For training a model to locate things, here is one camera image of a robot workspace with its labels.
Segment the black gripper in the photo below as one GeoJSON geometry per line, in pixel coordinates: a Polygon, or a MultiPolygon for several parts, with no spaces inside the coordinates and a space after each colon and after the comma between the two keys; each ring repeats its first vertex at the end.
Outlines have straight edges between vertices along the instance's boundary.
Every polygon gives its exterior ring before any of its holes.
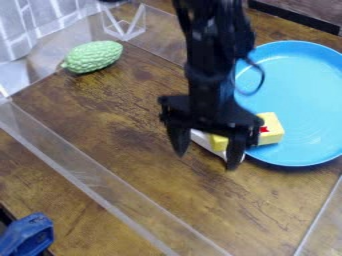
{"type": "Polygon", "coordinates": [[[161,96],[161,121],[166,125],[173,149],[180,157],[188,152],[192,129],[229,137],[226,169],[236,170],[245,156],[246,146],[258,144],[265,121],[245,109],[234,97],[234,70],[206,74],[185,66],[189,94],[161,96]]]}

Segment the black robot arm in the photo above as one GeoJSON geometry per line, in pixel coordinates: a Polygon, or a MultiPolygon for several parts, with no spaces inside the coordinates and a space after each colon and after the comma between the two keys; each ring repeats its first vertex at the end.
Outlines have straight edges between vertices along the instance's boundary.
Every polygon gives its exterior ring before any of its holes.
{"type": "Polygon", "coordinates": [[[265,124],[234,96],[237,62],[249,59],[256,33],[242,0],[173,0],[173,5],[186,38],[189,93],[158,98],[160,118],[178,155],[188,151],[193,130],[226,137],[226,168],[234,170],[265,124]]]}

